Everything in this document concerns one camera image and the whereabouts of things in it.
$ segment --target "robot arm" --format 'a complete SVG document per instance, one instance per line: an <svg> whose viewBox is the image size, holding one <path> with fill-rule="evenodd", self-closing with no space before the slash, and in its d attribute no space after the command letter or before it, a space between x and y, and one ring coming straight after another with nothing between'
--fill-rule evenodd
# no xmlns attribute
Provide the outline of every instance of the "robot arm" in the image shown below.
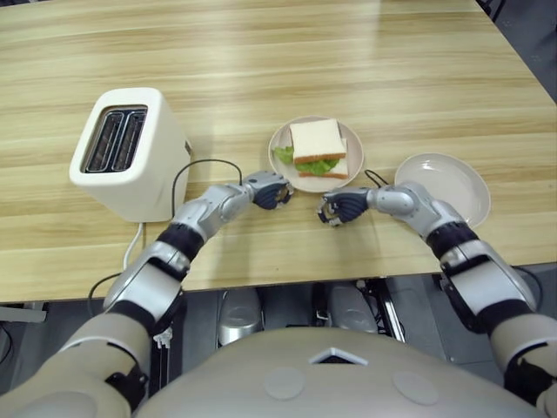
<svg viewBox="0 0 557 418"><path fill-rule="evenodd" d="M243 185L213 185L184 203L158 239L114 282L104 312L80 327L22 386L0 398L0 417L129 417L144 397L151 336L166 329L199 249L251 202L287 203L292 187L257 172Z"/></svg>
<svg viewBox="0 0 557 418"><path fill-rule="evenodd" d="M432 248L460 321L489 335L505 387L557 417L557 321L534 313L524 280L447 202L413 182L334 190L323 196L318 215L338 226L370 208L405 221Z"/></svg>

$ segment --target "white plate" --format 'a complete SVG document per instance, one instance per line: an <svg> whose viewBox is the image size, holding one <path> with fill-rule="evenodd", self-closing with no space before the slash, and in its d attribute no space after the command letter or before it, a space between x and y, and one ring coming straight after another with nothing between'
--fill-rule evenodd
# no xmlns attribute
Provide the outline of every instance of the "white plate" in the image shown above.
<svg viewBox="0 0 557 418"><path fill-rule="evenodd" d="M281 126L272 136L269 142L269 161L272 169L285 176L292 185L304 192L323 193L328 192L336 187L347 185L358 175L364 164L364 149L358 135L348 126L339 121L340 135L346 139L346 158L348 163L348 179L327 179L321 177L300 177L298 171L293 164L285 164L276 158L272 151L277 146L292 146L292 138L290 136L290 124L299 124L301 122L313 122L315 120L328 119L321 116L304 116L295 118L287 124Z"/></svg>
<svg viewBox="0 0 557 418"><path fill-rule="evenodd" d="M450 203L472 228L486 220L491 197L484 179L467 163L445 154L414 155L402 163L394 183L421 183L436 199Z"/></svg>

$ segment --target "white cord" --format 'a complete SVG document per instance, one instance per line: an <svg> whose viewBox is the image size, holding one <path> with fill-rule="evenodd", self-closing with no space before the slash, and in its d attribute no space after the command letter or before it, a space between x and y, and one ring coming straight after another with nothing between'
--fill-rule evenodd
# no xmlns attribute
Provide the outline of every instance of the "white cord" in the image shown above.
<svg viewBox="0 0 557 418"><path fill-rule="evenodd" d="M143 222L138 224L138 231L136 232L136 236L133 237L133 239L131 240L130 245L128 246L128 249L125 250L124 262L123 262L124 270L128 267L128 263L130 262L130 255L131 255L131 252L133 251L133 248L136 246L136 244L139 241L139 238L143 234L144 226L145 226L145 223L143 223Z"/></svg>

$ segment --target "white toaster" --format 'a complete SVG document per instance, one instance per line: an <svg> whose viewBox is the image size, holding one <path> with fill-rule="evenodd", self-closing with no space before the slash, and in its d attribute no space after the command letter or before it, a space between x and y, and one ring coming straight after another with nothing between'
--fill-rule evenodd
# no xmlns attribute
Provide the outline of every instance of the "white toaster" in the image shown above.
<svg viewBox="0 0 557 418"><path fill-rule="evenodd" d="M160 91L111 90L87 119L70 180L125 220L168 220L172 181L190 158L188 140ZM176 184L177 207L184 201L188 171Z"/></svg>

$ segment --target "white bread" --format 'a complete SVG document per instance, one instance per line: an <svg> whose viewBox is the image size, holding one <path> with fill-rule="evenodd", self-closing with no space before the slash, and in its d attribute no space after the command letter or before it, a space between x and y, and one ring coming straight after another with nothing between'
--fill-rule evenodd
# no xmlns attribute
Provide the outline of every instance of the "white bread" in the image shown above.
<svg viewBox="0 0 557 418"><path fill-rule="evenodd" d="M312 163L322 159L339 159L346 156L337 119L291 124L290 133L294 147L294 164Z"/></svg>
<svg viewBox="0 0 557 418"><path fill-rule="evenodd" d="M345 150L348 151L346 147L346 139L341 139ZM341 158L339 163L336 164L332 170L326 172L322 176L316 176L310 172L299 172L300 177L326 177L326 178L333 178L333 179L348 179L348 160L346 158Z"/></svg>

